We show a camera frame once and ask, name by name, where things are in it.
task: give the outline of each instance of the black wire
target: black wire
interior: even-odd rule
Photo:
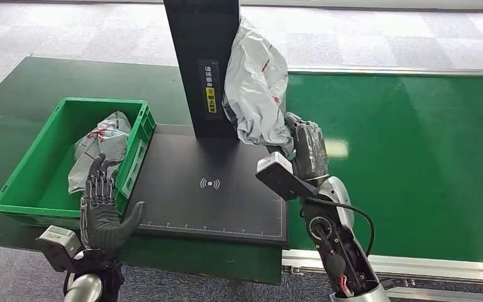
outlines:
[[[314,202],[317,202],[317,203],[327,204],[329,206],[336,206],[338,208],[345,208],[345,209],[353,210],[353,211],[357,212],[358,214],[362,215],[367,220],[367,222],[369,223],[369,228],[371,230],[371,236],[370,236],[370,239],[369,239],[369,244],[367,245],[367,249],[365,250],[365,256],[366,257],[369,256],[369,254],[371,253],[371,248],[373,247],[373,242],[375,241],[375,225],[373,224],[373,220],[371,220],[371,217],[366,212],[364,212],[364,211],[362,211],[362,210],[360,210],[360,209],[358,209],[354,206],[350,206],[348,204],[335,203],[335,202],[332,202],[332,201],[327,201],[327,200],[314,198],[314,197],[308,197],[307,199],[314,201]]]
[[[67,294],[67,284],[69,283],[69,277],[70,277],[71,273],[69,271],[67,271],[65,273],[65,279],[64,279],[64,297],[65,297],[65,294]]]

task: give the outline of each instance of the wireless charging symbol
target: wireless charging symbol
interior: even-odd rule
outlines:
[[[217,190],[219,189],[219,185],[221,185],[221,183],[219,182],[219,179],[216,179],[215,181],[207,181],[206,178],[203,177],[199,185],[201,186],[201,189],[213,187],[215,190]]]

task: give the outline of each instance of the yellow label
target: yellow label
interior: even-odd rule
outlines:
[[[208,112],[216,113],[216,93],[213,87],[206,88],[206,101],[208,104]]]

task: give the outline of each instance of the robotic arm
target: robotic arm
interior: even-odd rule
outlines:
[[[271,153],[258,163],[257,178],[284,200],[301,199],[300,215],[331,281],[333,301],[389,302],[367,260],[374,239],[373,223],[367,214],[351,206],[341,180],[329,175],[321,129],[292,113],[286,113],[285,121],[294,137],[296,157],[290,163],[280,152]],[[366,253],[353,233],[353,211],[370,223]]]
[[[119,222],[114,203],[114,180],[107,178],[111,162],[100,154],[92,163],[86,190],[80,199],[80,239],[70,230],[50,226],[36,239],[57,272],[67,271],[65,302],[117,302],[125,278],[118,249],[143,219],[144,202]]]

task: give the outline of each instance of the plastic bag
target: plastic bag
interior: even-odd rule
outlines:
[[[225,115],[238,138],[251,145],[280,146],[293,152],[284,124],[287,65],[284,57],[242,18],[232,44],[225,77]]]
[[[84,191],[90,166],[102,152],[107,162],[114,162],[108,167],[108,177],[119,167],[126,155],[126,142],[132,127],[125,114],[116,111],[109,115],[97,127],[75,143],[75,164],[67,176],[69,193]]]

